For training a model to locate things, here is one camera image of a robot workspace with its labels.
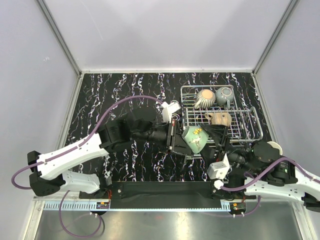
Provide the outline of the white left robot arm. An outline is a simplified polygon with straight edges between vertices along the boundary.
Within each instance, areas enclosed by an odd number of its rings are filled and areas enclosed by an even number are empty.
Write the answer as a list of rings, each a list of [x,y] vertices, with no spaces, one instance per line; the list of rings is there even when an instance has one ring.
[[[38,197],[60,190],[80,191],[101,199],[111,183],[99,173],[82,174],[71,168],[95,158],[128,148],[133,142],[156,144],[167,153],[190,156],[191,148],[182,137],[177,120],[157,124],[152,115],[131,112],[115,121],[99,126],[97,132],[56,151],[41,154],[31,151],[27,162],[31,168],[29,184]]]

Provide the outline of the grey-blue speckled ceramic mug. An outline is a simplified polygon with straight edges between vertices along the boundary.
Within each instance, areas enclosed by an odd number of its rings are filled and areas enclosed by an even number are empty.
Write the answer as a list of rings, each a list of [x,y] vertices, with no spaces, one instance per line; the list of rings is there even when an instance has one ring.
[[[231,107],[235,94],[233,89],[230,87],[220,87],[216,91],[215,96],[217,105],[228,110]]]

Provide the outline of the tan glazed ceramic mug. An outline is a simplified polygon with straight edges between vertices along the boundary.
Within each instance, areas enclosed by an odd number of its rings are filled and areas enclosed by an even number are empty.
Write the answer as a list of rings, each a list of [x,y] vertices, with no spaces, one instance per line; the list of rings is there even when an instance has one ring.
[[[226,127],[230,127],[232,123],[232,117],[227,112],[208,112],[204,114],[204,117],[211,125],[225,125]]]

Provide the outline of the white ribbed ceramic mug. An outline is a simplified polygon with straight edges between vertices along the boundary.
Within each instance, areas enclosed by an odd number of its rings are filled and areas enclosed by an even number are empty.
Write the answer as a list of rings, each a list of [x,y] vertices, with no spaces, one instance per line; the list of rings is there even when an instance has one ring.
[[[203,89],[197,94],[193,108],[196,110],[207,109],[212,107],[215,104],[215,101],[216,101],[215,93],[210,89]]]

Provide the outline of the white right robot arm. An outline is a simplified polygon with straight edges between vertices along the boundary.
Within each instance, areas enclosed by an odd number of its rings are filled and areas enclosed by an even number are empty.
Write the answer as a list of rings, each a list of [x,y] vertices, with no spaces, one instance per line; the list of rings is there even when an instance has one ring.
[[[199,124],[213,140],[200,155],[207,166],[212,195],[225,200],[248,196],[286,198],[320,211],[320,178],[283,155],[273,141],[255,140],[248,147],[233,146],[224,125]]]

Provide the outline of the mint green cup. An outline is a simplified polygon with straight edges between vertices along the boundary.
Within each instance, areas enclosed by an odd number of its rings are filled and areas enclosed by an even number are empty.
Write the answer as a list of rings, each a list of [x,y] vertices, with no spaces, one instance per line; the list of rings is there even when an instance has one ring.
[[[207,144],[209,135],[200,126],[187,126],[182,138],[194,154],[198,154]]]

